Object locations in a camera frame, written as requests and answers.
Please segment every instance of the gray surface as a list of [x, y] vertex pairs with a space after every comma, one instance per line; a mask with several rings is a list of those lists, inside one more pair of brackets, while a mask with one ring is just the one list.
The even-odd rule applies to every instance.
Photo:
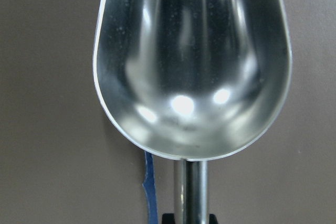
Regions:
[[[143, 154], [93, 88], [99, 0], [0, 0], [0, 223], [146, 223]], [[293, 79], [259, 141], [212, 161], [220, 223], [336, 222], [336, 0], [285, 0]], [[160, 213], [173, 162], [156, 158]]]

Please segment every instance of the scoop handle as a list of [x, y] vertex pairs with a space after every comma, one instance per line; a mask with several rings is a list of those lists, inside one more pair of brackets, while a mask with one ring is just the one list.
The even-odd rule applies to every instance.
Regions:
[[175, 224], [208, 224], [207, 161], [175, 161]]

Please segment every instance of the stainless steel utensil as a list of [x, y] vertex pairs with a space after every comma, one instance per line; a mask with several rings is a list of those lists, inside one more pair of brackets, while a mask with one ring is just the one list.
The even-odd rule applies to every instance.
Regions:
[[207, 162], [258, 139], [289, 87], [282, 0], [101, 0], [99, 100], [140, 148], [176, 163], [176, 224], [207, 223]]

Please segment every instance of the blue tape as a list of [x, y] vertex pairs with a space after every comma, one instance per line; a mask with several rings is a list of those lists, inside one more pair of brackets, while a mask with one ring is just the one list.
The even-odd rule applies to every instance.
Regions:
[[158, 224], [158, 213], [156, 206], [156, 189], [155, 189], [155, 177], [154, 177], [154, 164], [153, 156], [149, 152], [145, 152], [146, 161], [146, 175], [145, 180], [142, 183], [145, 189], [148, 207], [148, 224]]

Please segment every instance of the shiny metal surface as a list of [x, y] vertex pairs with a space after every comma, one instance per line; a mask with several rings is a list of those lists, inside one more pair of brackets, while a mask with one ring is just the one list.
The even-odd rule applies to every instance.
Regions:
[[175, 224], [208, 224], [207, 161], [175, 161]]
[[281, 0], [101, 0], [93, 71], [106, 114], [158, 156], [242, 150], [285, 100], [284, 15]]

